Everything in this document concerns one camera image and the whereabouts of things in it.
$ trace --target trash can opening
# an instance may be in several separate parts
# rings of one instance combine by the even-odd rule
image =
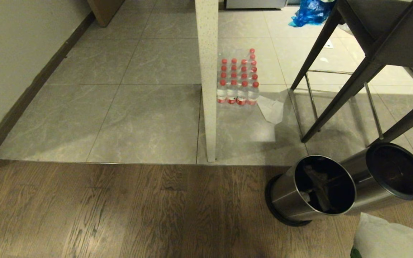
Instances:
[[[355,202],[353,180],[339,163],[329,158],[306,157],[297,165],[294,180],[300,196],[318,212],[342,214]]]
[[[385,144],[367,152],[367,166],[374,179],[387,191],[413,200],[413,155],[398,145]]]

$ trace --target stainless steel trash can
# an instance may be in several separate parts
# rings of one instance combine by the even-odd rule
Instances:
[[[303,226],[312,219],[346,213],[356,198],[355,184],[347,171],[328,157],[311,155],[266,186],[267,207],[276,219]]]
[[[413,200],[413,155],[392,143],[379,143],[341,165],[353,178],[357,198],[349,214]]]

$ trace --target chair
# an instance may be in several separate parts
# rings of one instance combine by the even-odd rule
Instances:
[[[354,72],[310,70],[326,41],[339,23],[345,22],[357,39],[365,58]],[[296,76],[291,89],[294,90],[305,76],[308,92],[315,110],[307,72],[331,72],[351,75],[324,112],[303,136],[307,142],[328,120],[362,87],[371,102],[372,113],[379,132],[378,142],[391,142],[413,127],[413,110],[382,134],[367,83],[385,65],[413,67],[413,1],[410,0],[337,0],[331,15],[326,20],[320,35]]]

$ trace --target chair leg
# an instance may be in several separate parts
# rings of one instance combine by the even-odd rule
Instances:
[[[376,139],[372,144],[380,142],[391,142],[392,140],[404,134],[407,130],[413,127],[413,110],[407,113],[400,121],[392,126],[388,131],[383,134],[383,139]]]
[[[342,19],[342,16],[337,10],[337,5],[335,5],[331,11],[331,14],[326,20],[326,23],[324,24],[320,35],[315,41],[315,44],[313,45],[312,50],[310,51],[310,53],[307,56],[307,59],[305,59],[304,64],[300,68],[300,71],[291,86],[292,90],[294,90],[297,87],[300,80],[302,80],[302,78],[305,76],[305,73],[307,72],[307,70],[312,66],[313,62],[315,61],[316,57],[320,53],[321,49],[323,49],[324,44],[326,44],[326,41],[328,41],[329,37],[334,32],[337,25],[341,21],[341,19]]]
[[[319,118],[315,121],[312,127],[302,138],[302,142],[307,142],[313,135],[328,122],[328,120],[342,108],[342,106],[354,96],[362,87],[364,82],[371,80],[383,68],[384,65],[370,63],[369,59],[365,58],[355,72],[351,75],[342,89],[337,93],[328,107],[323,111]]]

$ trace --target chair seat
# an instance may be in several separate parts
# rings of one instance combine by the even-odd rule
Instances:
[[[411,0],[346,0],[373,39],[391,28]]]

